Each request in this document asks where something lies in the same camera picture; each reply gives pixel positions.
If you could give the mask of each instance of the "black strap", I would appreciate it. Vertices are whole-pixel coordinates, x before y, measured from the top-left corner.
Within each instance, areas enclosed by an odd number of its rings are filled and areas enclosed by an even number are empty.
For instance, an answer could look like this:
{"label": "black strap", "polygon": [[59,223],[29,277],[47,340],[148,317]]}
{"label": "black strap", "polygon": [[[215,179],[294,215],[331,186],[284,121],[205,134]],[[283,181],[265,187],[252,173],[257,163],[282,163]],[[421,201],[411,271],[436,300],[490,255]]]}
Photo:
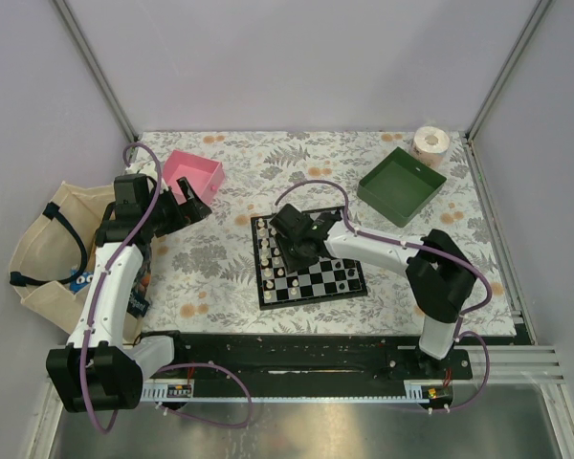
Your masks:
{"label": "black strap", "polygon": [[[59,206],[56,203],[49,203],[43,210],[42,214],[49,220],[53,220],[55,218],[61,224],[61,226],[64,227],[70,233],[71,236],[73,236],[73,238],[77,242],[78,248],[80,249],[80,265],[78,266],[77,272],[71,275],[70,277],[57,281],[60,284],[70,284],[74,280],[77,280],[77,278],[85,272],[85,267],[87,266],[88,261],[87,250],[85,249],[83,241],[80,240],[80,237],[78,237],[77,232],[70,224],[68,219],[64,217],[64,215],[59,211]],[[27,277],[26,275],[23,275],[19,271],[11,272],[11,280],[9,281],[11,285],[14,285],[16,287],[25,287],[26,285],[40,286],[45,285],[49,282],[52,281],[37,280],[32,277]]]}

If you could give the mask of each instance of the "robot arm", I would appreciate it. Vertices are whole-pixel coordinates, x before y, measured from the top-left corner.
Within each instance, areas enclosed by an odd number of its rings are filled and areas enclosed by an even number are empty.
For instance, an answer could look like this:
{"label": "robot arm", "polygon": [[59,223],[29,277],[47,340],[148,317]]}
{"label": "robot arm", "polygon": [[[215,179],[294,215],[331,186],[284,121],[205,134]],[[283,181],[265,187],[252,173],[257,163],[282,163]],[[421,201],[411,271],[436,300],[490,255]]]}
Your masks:
{"label": "robot arm", "polygon": [[130,291],[151,239],[180,230],[210,215],[210,208],[197,197],[187,179],[180,179],[178,184],[187,201],[177,204],[170,189],[159,195],[149,219],[130,245],[119,253],[110,272],[106,274],[103,287],[97,292],[100,274],[107,266],[107,261],[138,225],[151,201],[147,176],[132,174],[115,180],[115,203],[104,212],[98,229],[94,278],[80,320],[68,338],[66,347],[51,350],[46,361],[47,372],[68,411],[85,410],[78,362],[84,332],[88,329],[85,318],[89,315],[95,294],[99,294],[98,306],[91,327],[86,362],[87,383],[94,409],[136,407],[144,381],[174,359],[172,338],[148,337],[142,339],[137,346],[123,350],[122,336]]}
{"label": "robot arm", "polygon": [[[369,237],[358,236],[344,224],[340,213],[325,212],[313,221],[291,205],[284,206],[270,222],[287,272],[298,271],[321,256],[348,258],[390,270],[410,283],[419,308],[425,313],[419,348],[436,360],[444,359],[453,346],[453,334],[465,300],[472,293],[475,276],[446,258]],[[421,244],[418,238],[403,238],[374,229],[361,231]],[[468,259],[451,237],[433,229],[423,245]]]}

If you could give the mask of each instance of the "metal floor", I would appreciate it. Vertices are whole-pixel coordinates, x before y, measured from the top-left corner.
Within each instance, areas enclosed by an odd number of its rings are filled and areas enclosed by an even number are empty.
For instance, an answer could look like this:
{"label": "metal floor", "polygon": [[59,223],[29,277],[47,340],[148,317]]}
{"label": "metal floor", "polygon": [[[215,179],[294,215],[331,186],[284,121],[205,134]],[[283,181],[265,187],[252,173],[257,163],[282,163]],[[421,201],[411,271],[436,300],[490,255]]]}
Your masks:
{"label": "metal floor", "polygon": [[[470,388],[457,390],[466,397]],[[245,412],[237,404],[191,405],[186,410],[228,422],[239,421]],[[113,432],[102,436],[84,414],[64,412],[50,457],[545,459],[561,455],[536,387],[494,385],[472,407],[432,417],[378,404],[261,404],[245,430],[164,417],[144,405],[121,412]]]}

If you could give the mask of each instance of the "chess board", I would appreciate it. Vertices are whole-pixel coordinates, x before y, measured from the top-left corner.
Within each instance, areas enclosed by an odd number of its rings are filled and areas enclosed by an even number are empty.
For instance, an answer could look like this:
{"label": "chess board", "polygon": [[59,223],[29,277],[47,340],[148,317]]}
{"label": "chess board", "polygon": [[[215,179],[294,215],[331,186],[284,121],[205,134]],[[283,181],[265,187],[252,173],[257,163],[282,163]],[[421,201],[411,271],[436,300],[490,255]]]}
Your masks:
{"label": "chess board", "polygon": [[[324,211],[340,209],[321,208],[303,213],[315,220]],[[265,215],[251,220],[259,309],[263,311],[367,295],[359,261],[321,258],[319,263],[304,270],[286,273],[274,238],[275,230],[269,223],[273,217]]]}

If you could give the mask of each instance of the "table surface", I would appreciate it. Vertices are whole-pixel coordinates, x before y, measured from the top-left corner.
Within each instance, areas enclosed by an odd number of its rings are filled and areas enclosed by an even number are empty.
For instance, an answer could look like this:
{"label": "table surface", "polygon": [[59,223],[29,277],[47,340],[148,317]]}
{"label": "table surface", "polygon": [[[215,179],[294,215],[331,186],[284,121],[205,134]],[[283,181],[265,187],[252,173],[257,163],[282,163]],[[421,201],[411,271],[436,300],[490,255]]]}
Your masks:
{"label": "table surface", "polygon": [[[446,231],[488,277],[490,305],[468,315],[463,330],[486,336],[515,334],[501,284],[487,222],[476,194],[461,138],[450,133],[451,148],[438,172],[447,177],[440,193],[400,229],[356,196],[358,182],[394,148],[410,150],[407,132],[147,132],[141,142],[163,162],[174,149],[223,163],[226,180],[203,222],[165,236],[153,255],[144,330],[210,333],[320,333],[418,335],[423,314],[406,279],[364,265],[368,296],[259,311],[250,219],[274,211],[273,202],[291,184],[323,178],[344,186],[352,218],[362,226],[399,236]],[[137,153],[130,171],[152,167]],[[300,209],[342,204],[328,186],[306,186],[284,202]],[[479,302],[476,282],[466,306]]]}
{"label": "table surface", "polygon": [[[458,386],[457,402],[473,387]],[[184,411],[235,423],[240,404],[189,404]],[[100,413],[106,425],[110,413]],[[492,384],[468,409],[445,416],[382,404],[256,404],[247,428],[227,430],[162,416],[151,404],[120,412],[99,435],[82,413],[64,412],[51,459],[536,458],[562,456],[540,390]]]}

